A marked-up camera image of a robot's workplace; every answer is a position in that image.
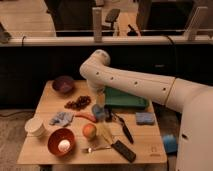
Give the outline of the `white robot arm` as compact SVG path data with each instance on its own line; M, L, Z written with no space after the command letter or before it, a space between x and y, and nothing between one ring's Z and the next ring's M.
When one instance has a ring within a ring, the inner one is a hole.
M109 64L109 54L98 49L79 72L93 92L108 86L181 113L176 171L213 171L213 86Z

